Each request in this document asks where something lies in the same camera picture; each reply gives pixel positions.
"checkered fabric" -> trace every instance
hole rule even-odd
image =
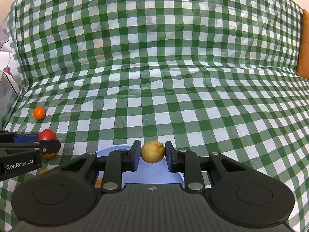
[[[16,0],[8,29],[26,90],[6,128],[56,132],[61,150],[44,167],[170,140],[284,182],[296,200],[290,227],[309,228],[309,82],[296,76],[293,1]],[[1,231],[17,224],[16,184],[36,173],[0,182]]]

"blue plate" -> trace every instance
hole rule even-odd
[[[98,156],[107,156],[111,151],[118,149],[131,148],[130,145],[116,145],[97,151]],[[104,171],[99,172],[99,177],[103,176]],[[149,164],[140,157],[138,169],[135,172],[122,173],[122,185],[126,183],[142,183],[142,184],[167,184],[180,183],[183,186],[183,176],[181,173],[170,173],[163,158],[160,162]]]

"gripper logo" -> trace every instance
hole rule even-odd
[[[17,162],[16,164],[13,165],[6,165],[7,170],[13,169],[13,168],[18,168],[18,167],[23,167],[26,165],[33,164],[33,159],[28,160],[26,162]]]

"metal screw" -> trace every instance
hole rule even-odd
[[[188,185],[188,188],[190,188],[191,190],[198,191],[203,188],[203,185],[198,182],[192,182]]]
[[[105,190],[115,190],[117,189],[118,187],[118,184],[115,183],[115,182],[106,182],[104,185],[103,185],[103,188]]]

